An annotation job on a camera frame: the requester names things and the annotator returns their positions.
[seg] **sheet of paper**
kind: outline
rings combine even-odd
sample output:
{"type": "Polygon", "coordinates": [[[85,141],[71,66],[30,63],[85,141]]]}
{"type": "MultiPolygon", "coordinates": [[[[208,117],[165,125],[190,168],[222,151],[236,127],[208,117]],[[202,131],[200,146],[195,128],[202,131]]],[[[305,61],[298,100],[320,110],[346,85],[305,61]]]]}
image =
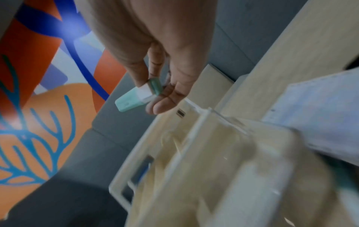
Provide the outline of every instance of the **sheet of paper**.
{"type": "Polygon", "coordinates": [[[262,121],[300,130],[317,151],[359,161],[359,68],[289,85],[262,121]]]}

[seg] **green highlighter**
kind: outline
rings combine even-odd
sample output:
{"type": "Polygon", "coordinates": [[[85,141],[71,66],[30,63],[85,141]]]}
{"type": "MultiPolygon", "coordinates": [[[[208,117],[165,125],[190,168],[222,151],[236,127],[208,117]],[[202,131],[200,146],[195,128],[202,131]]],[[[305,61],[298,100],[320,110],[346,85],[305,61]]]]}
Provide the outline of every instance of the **green highlighter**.
{"type": "Polygon", "coordinates": [[[134,87],[126,94],[119,97],[115,104],[120,112],[126,112],[135,107],[144,105],[152,101],[163,91],[162,85],[158,78],[149,79],[141,87],[134,87]]]}

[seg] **beige plastic bin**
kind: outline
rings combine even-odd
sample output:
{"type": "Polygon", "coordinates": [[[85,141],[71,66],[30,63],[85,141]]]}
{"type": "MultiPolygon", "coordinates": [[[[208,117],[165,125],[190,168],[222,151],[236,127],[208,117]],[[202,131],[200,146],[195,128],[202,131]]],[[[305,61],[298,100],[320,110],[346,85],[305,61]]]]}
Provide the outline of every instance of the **beige plastic bin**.
{"type": "Polygon", "coordinates": [[[189,100],[155,119],[110,185],[127,227],[311,226],[331,190],[329,170],[298,132],[189,100]],[[147,155],[154,162],[134,186],[147,155]]]}

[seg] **wooden table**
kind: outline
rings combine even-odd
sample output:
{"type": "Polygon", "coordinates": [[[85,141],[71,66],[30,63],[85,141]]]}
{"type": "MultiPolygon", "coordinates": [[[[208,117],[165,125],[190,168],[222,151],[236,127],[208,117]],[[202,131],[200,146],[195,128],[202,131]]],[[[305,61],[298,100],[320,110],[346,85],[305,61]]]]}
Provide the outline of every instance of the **wooden table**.
{"type": "MultiPolygon", "coordinates": [[[[342,71],[359,55],[359,0],[308,0],[224,106],[261,120],[290,83],[342,71]]],[[[354,226],[336,196],[316,226],[354,226]]]]}

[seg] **human hand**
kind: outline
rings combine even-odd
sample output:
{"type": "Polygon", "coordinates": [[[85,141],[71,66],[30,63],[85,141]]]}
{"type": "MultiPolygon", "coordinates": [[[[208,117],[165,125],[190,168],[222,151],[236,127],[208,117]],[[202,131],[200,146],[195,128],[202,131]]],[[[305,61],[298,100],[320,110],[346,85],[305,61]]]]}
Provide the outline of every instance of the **human hand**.
{"type": "Polygon", "coordinates": [[[210,48],[217,0],[75,0],[105,47],[137,87],[159,77],[169,57],[163,93],[146,111],[160,114],[184,99],[198,79],[210,48]],[[148,54],[149,68],[143,58],[148,54]]]}

